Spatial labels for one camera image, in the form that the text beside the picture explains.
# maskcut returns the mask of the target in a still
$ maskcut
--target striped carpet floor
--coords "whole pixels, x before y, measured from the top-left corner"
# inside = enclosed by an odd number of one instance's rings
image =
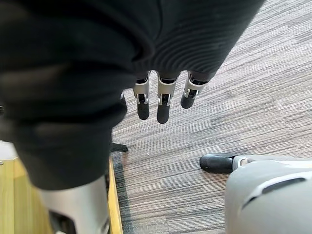
[[[180,75],[168,123],[139,120],[132,90],[114,129],[113,153],[125,234],[223,234],[227,176],[202,171],[206,153],[312,156],[312,1],[268,0],[195,101],[180,107]]]

